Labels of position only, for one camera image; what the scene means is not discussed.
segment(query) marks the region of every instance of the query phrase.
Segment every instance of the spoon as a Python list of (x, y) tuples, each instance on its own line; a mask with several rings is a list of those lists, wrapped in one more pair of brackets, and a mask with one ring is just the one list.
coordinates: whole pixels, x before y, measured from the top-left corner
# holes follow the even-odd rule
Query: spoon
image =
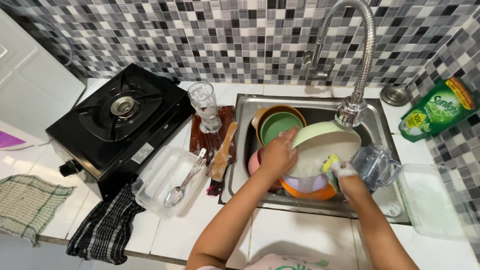
[(192, 169), (188, 173), (183, 183), (181, 183), (180, 186), (176, 186), (172, 188), (168, 192), (167, 196), (165, 197), (165, 200), (163, 201), (163, 206), (165, 208), (170, 208), (181, 201), (185, 193), (185, 187), (190, 183), (192, 178), (202, 169), (202, 166), (205, 165), (205, 163), (207, 162), (206, 159), (203, 159), (205, 153), (206, 153), (206, 149), (202, 148), (202, 150), (200, 150), (200, 154), (198, 154), (198, 157), (195, 160), (195, 163), (193, 163)]

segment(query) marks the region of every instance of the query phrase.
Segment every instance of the black gas stove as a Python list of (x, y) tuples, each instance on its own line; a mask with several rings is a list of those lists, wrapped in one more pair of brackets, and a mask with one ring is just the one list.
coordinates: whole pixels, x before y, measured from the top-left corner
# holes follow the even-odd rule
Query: black gas stove
[(46, 132), (61, 146), (61, 174), (109, 199), (193, 112), (186, 91), (131, 64)]

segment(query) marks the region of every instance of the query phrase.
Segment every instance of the stove knob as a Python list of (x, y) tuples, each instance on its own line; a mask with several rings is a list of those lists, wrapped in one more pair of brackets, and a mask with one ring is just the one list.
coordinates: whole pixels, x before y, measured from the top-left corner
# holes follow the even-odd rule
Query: stove knob
[(65, 164), (59, 167), (59, 171), (63, 177), (67, 177), (81, 172), (82, 167), (76, 160), (68, 160)]

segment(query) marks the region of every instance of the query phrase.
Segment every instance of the person's left hand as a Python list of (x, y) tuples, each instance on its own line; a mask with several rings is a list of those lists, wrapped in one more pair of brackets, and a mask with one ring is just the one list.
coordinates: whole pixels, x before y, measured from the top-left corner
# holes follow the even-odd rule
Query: person's left hand
[(288, 131), (280, 132), (265, 148), (258, 171), (271, 175), (272, 181), (290, 171), (297, 163), (298, 151), (296, 147), (292, 149), (292, 143), (299, 130), (300, 127), (295, 126)]

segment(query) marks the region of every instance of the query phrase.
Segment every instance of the stainless steel sink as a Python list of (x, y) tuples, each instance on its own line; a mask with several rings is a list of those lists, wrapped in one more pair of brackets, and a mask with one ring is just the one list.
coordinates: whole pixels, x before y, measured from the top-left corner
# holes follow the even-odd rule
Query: stainless steel sink
[[(236, 121), (239, 123), (236, 134), (237, 162), (231, 164), (227, 170), (225, 191), (220, 198), (220, 202), (226, 203), (249, 178), (247, 173), (248, 160), (260, 148), (255, 129), (250, 123), (258, 108), (287, 104), (297, 108), (305, 117), (307, 124), (313, 124), (333, 120), (341, 100), (341, 98), (269, 97), (239, 94), (235, 111)], [(367, 146), (370, 143), (383, 145), (391, 149), (394, 157), (398, 160), (396, 150), (392, 147), (392, 138), (380, 100), (366, 100), (368, 102), (367, 114), (362, 124), (354, 128), (361, 137), (362, 146)], [(409, 222), (397, 183), (379, 188), (373, 194), (373, 198), (389, 222)], [(341, 198), (319, 201), (267, 192), (259, 207), (347, 218), (357, 217), (353, 208)]]

